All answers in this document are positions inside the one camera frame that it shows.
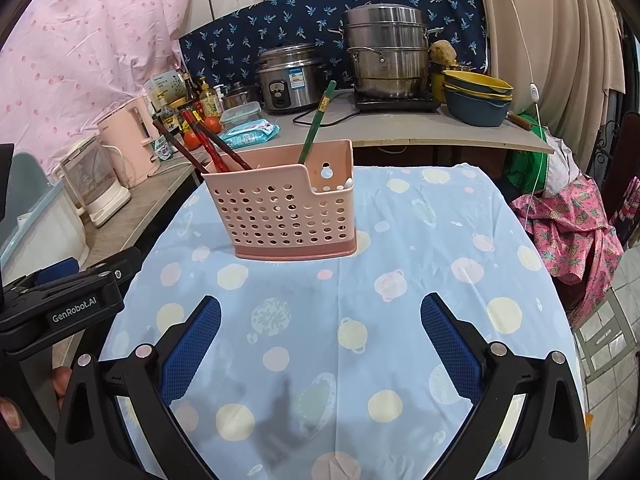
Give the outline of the person's left hand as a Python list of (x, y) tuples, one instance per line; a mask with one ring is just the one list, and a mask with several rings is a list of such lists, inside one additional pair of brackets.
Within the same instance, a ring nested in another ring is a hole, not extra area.
[(22, 430), (26, 422), (36, 428), (57, 430), (72, 370), (67, 366), (51, 370), (43, 383), (44, 402), (38, 399), (17, 364), (2, 366), (1, 371), (1, 417), (12, 434)]

